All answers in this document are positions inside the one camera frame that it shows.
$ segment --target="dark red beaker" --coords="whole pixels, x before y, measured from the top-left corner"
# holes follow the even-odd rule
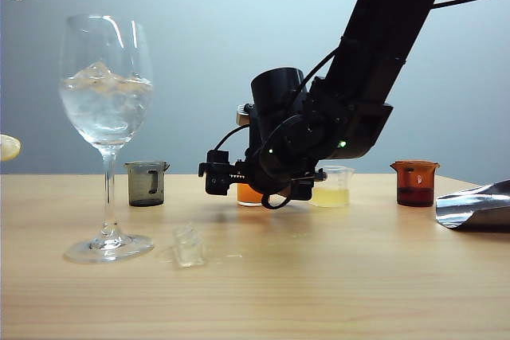
[[[390,165],[397,172],[397,203],[428,207],[434,204],[434,173],[437,162],[422,160],[396,161]]]

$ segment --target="wooden table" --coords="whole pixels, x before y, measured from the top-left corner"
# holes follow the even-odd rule
[[[124,231],[155,249],[112,264],[62,253],[96,234],[100,175],[2,176],[2,338],[510,338],[510,234],[460,233],[395,203],[394,174],[356,174],[351,205],[237,206],[202,178],[167,175],[164,205],[128,205]],[[473,186],[437,177],[437,195]],[[178,268],[192,222],[208,263]]]

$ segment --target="silver foil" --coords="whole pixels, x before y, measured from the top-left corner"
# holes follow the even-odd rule
[[[437,198],[436,220],[449,229],[510,232],[510,180]]]

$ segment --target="gray beaker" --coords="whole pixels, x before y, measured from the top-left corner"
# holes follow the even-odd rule
[[[129,205],[156,206],[165,199],[165,170],[170,164],[164,161],[126,162],[129,188]]]

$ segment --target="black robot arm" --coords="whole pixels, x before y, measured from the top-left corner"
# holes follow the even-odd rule
[[[326,158],[358,158],[374,146],[392,107],[385,103],[434,0],[357,0],[327,75],[307,92],[296,68],[264,72],[251,83],[245,161],[210,150],[198,169],[206,192],[248,183],[265,195],[308,200]]]

